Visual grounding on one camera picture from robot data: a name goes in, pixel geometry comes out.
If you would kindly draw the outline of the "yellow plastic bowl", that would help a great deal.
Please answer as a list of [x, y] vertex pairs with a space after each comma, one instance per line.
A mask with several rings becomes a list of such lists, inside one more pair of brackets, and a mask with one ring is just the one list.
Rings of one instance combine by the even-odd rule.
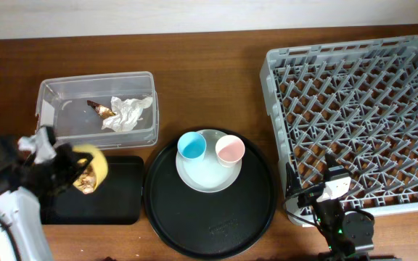
[[73, 147], [73, 151], [89, 153], [93, 156], [93, 159], [92, 161], [90, 161], [89, 165], [93, 167], [97, 178], [96, 186], [94, 187], [95, 191], [102, 183], [102, 181], [107, 177], [108, 174], [108, 164], [106, 157], [100, 149], [91, 144], [76, 145]]

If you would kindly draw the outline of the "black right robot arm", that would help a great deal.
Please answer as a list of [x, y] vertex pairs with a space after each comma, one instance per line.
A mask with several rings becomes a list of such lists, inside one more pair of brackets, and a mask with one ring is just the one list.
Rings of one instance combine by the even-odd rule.
[[312, 207], [311, 222], [298, 215], [286, 213], [299, 221], [317, 228], [326, 239], [329, 251], [318, 254], [319, 260], [370, 260], [374, 249], [374, 216], [360, 209], [344, 210], [340, 197], [348, 193], [351, 171], [331, 155], [325, 155], [327, 164], [320, 183], [308, 188], [291, 189], [285, 201], [295, 200], [299, 208]]

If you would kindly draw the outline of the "light blue plastic cup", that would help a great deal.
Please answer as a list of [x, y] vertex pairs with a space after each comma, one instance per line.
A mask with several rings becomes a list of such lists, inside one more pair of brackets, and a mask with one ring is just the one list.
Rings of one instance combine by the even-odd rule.
[[179, 138], [177, 149], [184, 160], [201, 162], [205, 156], [207, 142], [201, 133], [194, 131], [187, 132]]

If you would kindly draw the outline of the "grey dishwasher rack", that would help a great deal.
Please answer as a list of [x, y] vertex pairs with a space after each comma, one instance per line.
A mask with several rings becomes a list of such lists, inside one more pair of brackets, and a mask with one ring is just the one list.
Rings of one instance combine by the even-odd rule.
[[306, 189], [331, 154], [351, 171], [344, 208], [418, 212], [418, 35], [272, 49], [260, 79], [286, 211], [312, 221], [285, 201], [286, 164]]

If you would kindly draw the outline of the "food scraps pile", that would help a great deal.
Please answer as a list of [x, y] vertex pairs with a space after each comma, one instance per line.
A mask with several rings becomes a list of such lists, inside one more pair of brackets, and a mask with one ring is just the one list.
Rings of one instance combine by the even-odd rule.
[[92, 166], [88, 166], [84, 172], [74, 181], [73, 185], [82, 193], [90, 194], [94, 191], [97, 178]]

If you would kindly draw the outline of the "clear plastic waste bin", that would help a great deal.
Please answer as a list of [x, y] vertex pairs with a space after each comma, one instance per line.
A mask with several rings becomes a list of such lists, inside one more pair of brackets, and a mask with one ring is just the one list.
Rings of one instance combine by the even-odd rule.
[[[130, 131], [102, 127], [102, 119], [87, 101], [111, 108], [122, 101], [152, 98]], [[60, 143], [93, 144], [102, 150], [153, 146], [159, 131], [157, 92], [152, 73], [117, 72], [44, 80], [36, 105], [37, 126], [50, 125]]]

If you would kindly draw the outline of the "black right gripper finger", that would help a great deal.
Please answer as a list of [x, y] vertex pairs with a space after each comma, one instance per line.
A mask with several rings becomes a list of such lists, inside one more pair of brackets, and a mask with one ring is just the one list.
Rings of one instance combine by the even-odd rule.
[[325, 160], [327, 164], [327, 170], [329, 172], [334, 172], [340, 169], [340, 164], [336, 161], [336, 159], [331, 154], [325, 154]]
[[302, 190], [300, 184], [299, 175], [294, 171], [290, 163], [286, 164], [286, 191], [284, 193], [285, 197], [294, 196], [296, 193]]

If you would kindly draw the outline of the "pink plastic cup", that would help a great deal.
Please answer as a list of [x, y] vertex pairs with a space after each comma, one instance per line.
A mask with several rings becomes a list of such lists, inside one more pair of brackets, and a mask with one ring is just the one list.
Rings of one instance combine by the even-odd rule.
[[238, 136], [225, 135], [217, 140], [215, 150], [218, 162], [224, 167], [232, 167], [245, 155], [245, 144]]

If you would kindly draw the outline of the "brown gold coffee wrapper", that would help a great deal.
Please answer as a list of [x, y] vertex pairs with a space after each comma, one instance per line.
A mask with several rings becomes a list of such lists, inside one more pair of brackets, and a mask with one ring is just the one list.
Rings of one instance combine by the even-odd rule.
[[87, 105], [90, 106], [102, 119], [115, 116], [115, 113], [108, 107], [88, 100]]

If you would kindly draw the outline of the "round black serving tray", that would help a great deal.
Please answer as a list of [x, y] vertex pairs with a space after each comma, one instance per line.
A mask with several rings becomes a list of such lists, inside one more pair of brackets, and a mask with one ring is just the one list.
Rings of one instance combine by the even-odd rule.
[[154, 158], [144, 182], [144, 207], [155, 233], [188, 257], [223, 259], [249, 249], [268, 230], [276, 207], [272, 169], [243, 138], [239, 176], [222, 191], [203, 193], [178, 175], [177, 141]]

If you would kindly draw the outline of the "black rectangular tray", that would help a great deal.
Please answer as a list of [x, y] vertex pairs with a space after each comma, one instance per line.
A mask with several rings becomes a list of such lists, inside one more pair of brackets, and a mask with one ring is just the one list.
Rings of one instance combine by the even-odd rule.
[[74, 186], [41, 202], [44, 225], [131, 225], [139, 219], [144, 161], [108, 156], [108, 174], [91, 194]]

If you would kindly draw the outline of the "white round plate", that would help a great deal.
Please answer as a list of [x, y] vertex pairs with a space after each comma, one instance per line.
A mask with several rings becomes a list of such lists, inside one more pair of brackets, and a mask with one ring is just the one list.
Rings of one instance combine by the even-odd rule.
[[220, 164], [216, 155], [216, 142], [226, 134], [215, 129], [203, 129], [197, 132], [207, 142], [205, 156], [202, 161], [191, 162], [177, 152], [177, 173], [186, 185], [196, 191], [204, 193], [222, 191], [236, 181], [242, 168], [242, 160], [234, 166], [224, 167]]

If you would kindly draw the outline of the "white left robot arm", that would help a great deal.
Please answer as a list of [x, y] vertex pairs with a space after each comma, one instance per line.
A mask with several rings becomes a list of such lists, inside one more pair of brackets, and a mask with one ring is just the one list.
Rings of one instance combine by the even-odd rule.
[[0, 136], [0, 260], [51, 260], [40, 201], [68, 189], [94, 161], [93, 151], [56, 144], [54, 129]]

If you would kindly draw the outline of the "white napkin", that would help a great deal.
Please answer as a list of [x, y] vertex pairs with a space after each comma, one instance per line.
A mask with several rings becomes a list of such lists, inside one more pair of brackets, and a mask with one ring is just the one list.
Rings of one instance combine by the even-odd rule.
[[132, 131], [141, 120], [143, 111], [153, 103], [151, 96], [143, 99], [126, 99], [122, 101], [116, 96], [111, 98], [111, 109], [114, 113], [102, 121], [102, 129], [109, 128], [115, 132]]

